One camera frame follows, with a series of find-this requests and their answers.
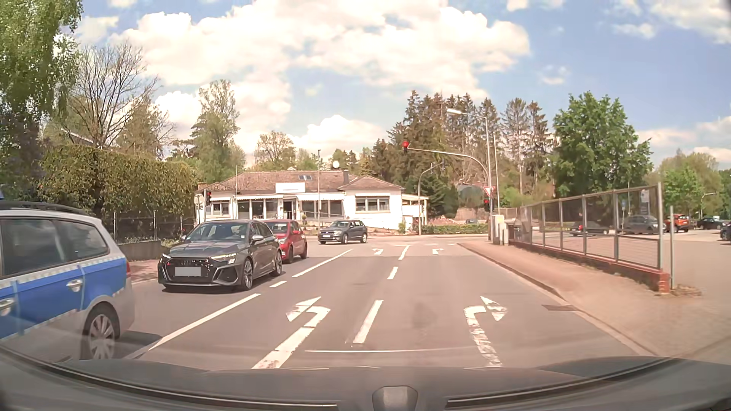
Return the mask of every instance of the low wall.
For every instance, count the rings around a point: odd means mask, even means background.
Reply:
[[[670,275],[655,268],[643,267],[624,261],[615,261],[610,258],[584,255],[581,252],[561,251],[550,247],[543,247],[538,244],[527,244],[519,241],[511,241],[510,245],[520,247],[530,252],[545,254],[561,260],[568,260],[574,263],[585,264],[609,274],[619,274],[646,285],[650,290],[659,293],[670,292]]]
[[[157,260],[160,254],[168,250],[160,240],[138,241],[136,243],[119,244],[128,261]]]

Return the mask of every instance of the solid white line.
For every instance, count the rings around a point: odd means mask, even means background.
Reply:
[[[373,325],[373,321],[376,319],[376,314],[378,314],[378,309],[381,308],[381,304],[383,304],[383,300],[375,300],[373,302],[373,306],[368,312],[368,315],[365,316],[365,320],[363,321],[363,325],[360,326],[358,334],[355,334],[353,344],[362,344],[366,342],[366,337],[368,336],[368,332],[371,330],[371,326]]]
[[[404,250],[401,252],[401,256],[398,258],[399,260],[404,259],[404,255],[406,255],[406,250],[409,249],[410,246],[405,246]]]
[[[310,267],[310,268],[308,268],[308,269],[306,269],[306,270],[304,270],[304,271],[302,271],[302,272],[300,272],[300,273],[297,273],[297,274],[293,275],[292,277],[299,277],[299,276],[302,276],[302,275],[304,275],[304,274],[307,274],[308,272],[310,272],[310,271],[314,270],[315,268],[317,268],[317,267],[320,267],[320,266],[322,266],[322,265],[325,265],[325,264],[329,263],[330,261],[332,261],[332,260],[334,260],[334,259],[336,259],[336,258],[338,258],[338,257],[342,257],[342,256],[344,256],[345,254],[347,254],[347,253],[349,253],[349,252],[351,252],[351,251],[353,251],[353,249],[349,249],[349,250],[347,250],[347,251],[345,251],[345,252],[342,252],[342,253],[340,253],[340,254],[336,255],[335,257],[333,257],[333,258],[330,258],[329,260],[325,260],[325,261],[323,261],[323,262],[322,262],[322,263],[320,263],[320,264],[316,264],[316,265],[313,265],[312,267]]]
[[[250,296],[248,296],[246,298],[242,298],[242,299],[240,299],[239,301],[236,301],[233,304],[230,304],[228,306],[225,306],[224,308],[218,310],[217,312],[214,312],[213,314],[206,315],[205,317],[201,318],[200,320],[198,320],[198,321],[196,321],[194,323],[190,323],[190,324],[186,325],[185,327],[180,328],[177,331],[173,331],[172,333],[169,333],[168,335],[162,337],[157,343],[155,343],[155,345],[153,345],[152,347],[148,348],[147,351],[150,351],[150,350],[152,350],[155,347],[159,347],[159,346],[163,345],[164,343],[170,341],[171,339],[174,339],[175,337],[181,335],[182,333],[185,333],[187,331],[190,331],[193,328],[196,328],[198,325],[201,325],[201,324],[205,323],[206,321],[212,320],[213,318],[216,318],[219,315],[221,315],[221,314],[223,314],[223,313],[225,313],[225,312],[227,312],[227,311],[229,311],[231,309],[234,309],[234,308],[240,306],[241,304],[243,304],[243,303],[245,303],[247,301],[253,300],[254,298],[256,298],[256,297],[258,297],[260,295],[261,294],[251,294]]]

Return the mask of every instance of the car window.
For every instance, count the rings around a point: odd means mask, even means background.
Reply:
[[[66,261],[56,225],[48,219],[0,222],[4,276],[54,267]]]
[[[69,221],[58,221],[56,224],[68,254],[68,261],[98,257],[109,252],[102,234],[95,226]]]

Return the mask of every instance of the red car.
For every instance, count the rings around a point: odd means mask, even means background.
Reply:
[[[265,222],[279,239],[282,261],[291,263],[295,260],[295,255],[299,255],[303,260],[307,258],[307,239],[298,222],[294,220],[267,220]]]

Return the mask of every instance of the white building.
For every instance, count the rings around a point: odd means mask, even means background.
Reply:
[[[205,221],[212,219],[360,219],[373,228],[411,229],[419,217],[427,221],[428,197],[403,194],[404,188],[370,176],[351,176],[347,170],[245,172],[226,181],[201,186],[196,194],[196,218],[204,221],[202,193],[211,192]]]

